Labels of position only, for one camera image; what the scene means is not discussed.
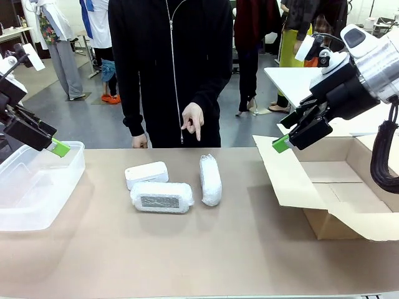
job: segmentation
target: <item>gray pants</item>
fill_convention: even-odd
[[[76,61],[69,42],[60,41],[54,45],[47,45],[50,51],[55,73],[61,86],[69,98],[83,94],[82,80],[77,70]]]

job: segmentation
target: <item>black hoodie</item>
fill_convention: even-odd
[[[232,69],[229,0],[110,0],[108,16],[123,122],[132,136],[144,133],[140,74],[153,147],[220,147],[217,100]],[[180,130],[181,114],[191,102],[204,113],[200,142],[195,134]]]

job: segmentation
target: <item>maroon sweater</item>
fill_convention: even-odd
[[[266,34],[280,32],[276,0],[237,0],[234,40],[237,50],[253,50]]]

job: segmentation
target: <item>zipper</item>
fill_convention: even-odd
[[[169,11],[169,4],[168,0],[165,0],[166,2],[166,8],[168,10],[168,18],[169,18],[169,25],[170,25],[170,43],[171,43],[171,49],[172,49],[172,63],[173,63],[173,81],[175,83],[175,94],[176,94],[176,105],[177,105],[177,113],[179,117],[179,130],[180,130],[180,141],[181,144],[184,143],[184,138],[183,138],[183,131],[181,130],[181,119],[180,119],[180,107],[179,107],[179,101],[178,101],[178,96],[177,96],[177,83],[176,83],[176,67],[175,67],[175,50],[173,47],[173,18],[175,16],[176,11],[179,9],[179,7],[186,2],[187,0],[183,0],[180,2],[179,5],[177,5],[175,11],[172,14],[172,18],[170,17],[170,11]]]

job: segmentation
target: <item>open cardboard box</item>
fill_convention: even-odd
[[[375,135],[326,137],[303,151],[281,154],[275,137],[254,136],[281,206],[303,208],[319,240],[399,240],[399,195],[378,187],[370,174]],[[399,137],[389,167],[399,173]]]

